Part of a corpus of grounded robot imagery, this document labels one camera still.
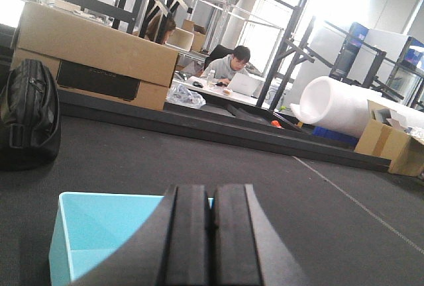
laptop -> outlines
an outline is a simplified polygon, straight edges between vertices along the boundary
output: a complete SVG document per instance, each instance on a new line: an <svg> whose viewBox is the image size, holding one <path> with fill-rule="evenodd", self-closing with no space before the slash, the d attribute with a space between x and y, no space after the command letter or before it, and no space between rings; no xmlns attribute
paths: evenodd
<svg viewBox="0 0 424 286"><path fill-rule="evenodd" d="M257 75L246 75L237 72L233 79L230 81L228 88L234 92L252 96L258 86L261 84L262 80L262 77L258 77Z"/></svg>

person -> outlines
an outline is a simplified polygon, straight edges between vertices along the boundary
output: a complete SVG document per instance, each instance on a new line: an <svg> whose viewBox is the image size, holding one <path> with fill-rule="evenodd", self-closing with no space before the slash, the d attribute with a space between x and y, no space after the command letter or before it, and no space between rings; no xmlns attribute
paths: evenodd
<svg viewBox="0 0 424 286"><path fill-rule="evenodd" d="M215 70L215 79L217 82L222 82L225 85L230 84L230 81L237 72L248 74L244 68L250 60L250 50L246 46L237 46L232 54L229 54L221 59L213 60L201 77L207 77L211 70Z"/></svg>
<svg viewBox="0 0 424 286"><path fill-rule="evenodd" d="M146 34L144 35L144 38L150 41L154 41L155 36L156 36L156 32L158 31L158 27L160 24L160 17L161 14L154 16L154 18L149 22L147 29L146 29ZM166 41L168 41L169 37L174 33L175 29L176 29L176 24L175 24L175 20L174 18L170 17L167 19L166 24L165 24L165 33L164 33L164 37L162 38L162 41L160 44L165 44Z"/></svg>

gray hoodie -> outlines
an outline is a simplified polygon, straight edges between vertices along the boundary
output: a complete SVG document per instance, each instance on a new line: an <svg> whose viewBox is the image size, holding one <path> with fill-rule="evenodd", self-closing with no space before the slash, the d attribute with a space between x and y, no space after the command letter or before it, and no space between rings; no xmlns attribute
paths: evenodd
<svg viewBox="0 0 424 286"><path fill-rule="evenodd" d="M215 79L232 80L232 78L236 74L236 71L234 71L230 67L230 62L232 58L233 56L229 54L228 56L225 56L222 59L213 60L211 63L209 63L209 65L207 66L207 68L205 69L205 71L202 73L200 77L207 77L207 75L209 74L211 70L215 70ZM248 74L247 70L244 68L237 72Z"/></svg>

office chair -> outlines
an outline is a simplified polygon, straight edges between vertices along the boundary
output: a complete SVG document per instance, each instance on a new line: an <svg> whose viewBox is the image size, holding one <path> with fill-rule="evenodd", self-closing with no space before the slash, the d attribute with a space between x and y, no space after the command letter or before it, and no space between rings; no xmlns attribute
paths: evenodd
<svg viewBox="0 0 424 286"><path fill-rule="evenodd" d="M211 54L208 57L206 57L205 65L203 66L203 69L205 70L207 68L207 66L209 65L209 63L211 63L213 60L224 58L228 54L232 54L233 51L234 51L233 49L228 49L228 48L225 48L224 46L218 44L215 47L215 49L213 49Z"/></svg>

orange object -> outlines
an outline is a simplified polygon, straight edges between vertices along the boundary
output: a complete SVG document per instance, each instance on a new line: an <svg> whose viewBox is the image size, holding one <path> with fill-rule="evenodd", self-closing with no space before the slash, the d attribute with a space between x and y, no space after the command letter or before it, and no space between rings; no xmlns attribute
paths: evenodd
<svg viewBox="0 0 424 286"><path fill-rule="evenodd" d="M278 120L273 120L273 121L271 122L271 125L272 125L272 126L275 126L275 127L278 127L278 128L282 128L282 127L281 127L281 125L280 125L280 123L278 122Z"/></svg>

